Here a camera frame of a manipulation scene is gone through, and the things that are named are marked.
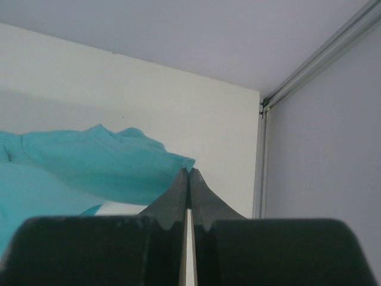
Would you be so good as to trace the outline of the teal t shirt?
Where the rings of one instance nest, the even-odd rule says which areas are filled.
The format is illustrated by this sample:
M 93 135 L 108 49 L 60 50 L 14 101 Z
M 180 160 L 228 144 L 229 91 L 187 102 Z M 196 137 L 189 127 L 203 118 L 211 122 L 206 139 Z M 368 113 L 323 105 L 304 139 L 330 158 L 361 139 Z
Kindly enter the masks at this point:
M 147 206 L 194 164 L 136 128 L 1 132 L 1 250 L 31 217 L 94 215 L 109 201 Z

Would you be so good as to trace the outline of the right aluminium frame post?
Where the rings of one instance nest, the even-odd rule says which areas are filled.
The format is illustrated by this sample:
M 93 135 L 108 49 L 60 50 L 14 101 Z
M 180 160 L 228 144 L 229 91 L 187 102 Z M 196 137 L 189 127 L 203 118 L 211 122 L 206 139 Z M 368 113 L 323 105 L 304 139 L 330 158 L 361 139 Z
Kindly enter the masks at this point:
M 264 98 L 252 215 L 380 216 L 379 1 Z

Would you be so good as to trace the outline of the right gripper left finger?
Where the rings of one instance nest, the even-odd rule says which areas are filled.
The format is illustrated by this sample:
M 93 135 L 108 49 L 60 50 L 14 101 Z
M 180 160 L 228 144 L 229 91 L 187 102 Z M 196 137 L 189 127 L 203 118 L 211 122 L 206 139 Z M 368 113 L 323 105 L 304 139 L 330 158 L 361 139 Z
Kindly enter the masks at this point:
M 184 285 L 187 188 L 182 169 L 137 215 L 26 220 L 1 259 L 1 284 Z

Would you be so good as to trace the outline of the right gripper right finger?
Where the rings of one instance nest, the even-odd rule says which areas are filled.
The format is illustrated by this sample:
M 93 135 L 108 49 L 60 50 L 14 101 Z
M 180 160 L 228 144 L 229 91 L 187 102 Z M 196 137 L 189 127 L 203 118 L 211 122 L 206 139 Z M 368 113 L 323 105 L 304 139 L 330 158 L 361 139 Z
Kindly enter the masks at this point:
M 335 219 L 247 219 L 189 174 L 198 285 L 376 285 L 357 237 Z

